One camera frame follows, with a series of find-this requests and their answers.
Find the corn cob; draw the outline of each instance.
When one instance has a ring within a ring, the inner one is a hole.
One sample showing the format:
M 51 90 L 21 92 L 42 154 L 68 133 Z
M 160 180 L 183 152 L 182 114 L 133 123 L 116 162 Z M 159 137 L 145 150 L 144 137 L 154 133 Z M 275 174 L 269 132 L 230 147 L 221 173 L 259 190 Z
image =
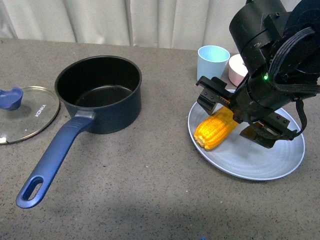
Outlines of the corn cob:
M 223 106 L 199 124 L 194 131 L 194 139 L 206 150 L 218 146 L 238 125 L 233 120 L 233 112 Z

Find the gray countertop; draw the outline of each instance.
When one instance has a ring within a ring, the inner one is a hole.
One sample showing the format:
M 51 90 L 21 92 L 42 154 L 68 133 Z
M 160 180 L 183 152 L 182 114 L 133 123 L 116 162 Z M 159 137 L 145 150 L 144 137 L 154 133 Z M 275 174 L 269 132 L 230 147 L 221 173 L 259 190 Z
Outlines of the gray countertop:
M 305 101 L 302 164 L 286 177 L 250 181 L 222 172 L 188 132 L 195 86 L 193 50 L 0 39 L 0 89 L 42 86 L 77 60 L 115 55 L 142 72 L 142 109 L 127 128 L 81 133 L 42 202 L 16 206 L 21 187 L 59 128 L 0 145 L 0 239 L 319 239 L 320 98 Z M 222 79 L 229 89 L 227 73 Z M 295 106 L 284 107 L 293 117 Z

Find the green led light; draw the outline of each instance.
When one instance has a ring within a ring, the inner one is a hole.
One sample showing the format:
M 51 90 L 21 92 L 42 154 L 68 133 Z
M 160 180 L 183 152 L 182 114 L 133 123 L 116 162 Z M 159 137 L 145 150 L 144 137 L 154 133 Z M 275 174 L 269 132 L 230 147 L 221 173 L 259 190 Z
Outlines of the green led light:
M 265 75 L 263 75 L 263 79 L 266 81 L 268 80 L 269 76 L 268 76 L 268 73 L 266 73 Z

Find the white curtain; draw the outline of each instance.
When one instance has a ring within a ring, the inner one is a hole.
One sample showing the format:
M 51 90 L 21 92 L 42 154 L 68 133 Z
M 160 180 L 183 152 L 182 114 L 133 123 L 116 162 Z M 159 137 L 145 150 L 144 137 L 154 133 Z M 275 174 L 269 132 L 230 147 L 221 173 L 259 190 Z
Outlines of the white curtain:
M 246 0 L 0 0 L 0 38 L 196 50 L 237 48 Z M 282 0 L 292 11 L 299 0 Z

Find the blue lid knob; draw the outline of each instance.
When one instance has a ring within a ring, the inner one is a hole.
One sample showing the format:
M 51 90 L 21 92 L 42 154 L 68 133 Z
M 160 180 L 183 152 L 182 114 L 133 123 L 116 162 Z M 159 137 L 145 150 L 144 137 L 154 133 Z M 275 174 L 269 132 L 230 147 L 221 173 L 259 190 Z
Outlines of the blue lid knob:
M 7 111 L 18 109 L 21 105 L 23 95 L 24 92 L 18 87 L 14 87 L 10 91 L 0 89 L 0 109 Z

